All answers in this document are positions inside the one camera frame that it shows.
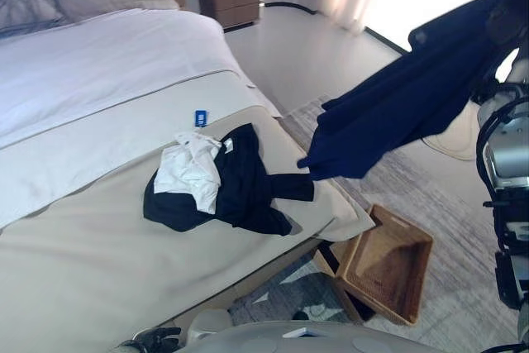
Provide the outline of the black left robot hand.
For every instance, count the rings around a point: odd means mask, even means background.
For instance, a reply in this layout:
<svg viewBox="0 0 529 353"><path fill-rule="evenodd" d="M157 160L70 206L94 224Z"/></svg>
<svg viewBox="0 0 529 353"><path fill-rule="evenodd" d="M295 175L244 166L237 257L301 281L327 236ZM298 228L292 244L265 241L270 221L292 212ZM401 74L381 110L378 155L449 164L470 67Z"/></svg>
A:
<svg viewBox="0 0 529 353"><path fill-rule="evenodd" d="M137 333L137 341L144 352L172 353L180 349L180 327L157 327Z"/></svg>

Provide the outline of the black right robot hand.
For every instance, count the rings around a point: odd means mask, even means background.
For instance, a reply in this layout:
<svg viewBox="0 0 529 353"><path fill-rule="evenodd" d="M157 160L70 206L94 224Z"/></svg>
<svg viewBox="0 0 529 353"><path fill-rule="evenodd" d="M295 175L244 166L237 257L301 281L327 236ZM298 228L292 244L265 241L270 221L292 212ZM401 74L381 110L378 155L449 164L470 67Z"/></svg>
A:
<svg viewBox="0 0 529 353"><path fill-rule="evenodd" d="M498 46L522 42L528 31L528 0L500 0L489 14L486 31Z"/></svg>

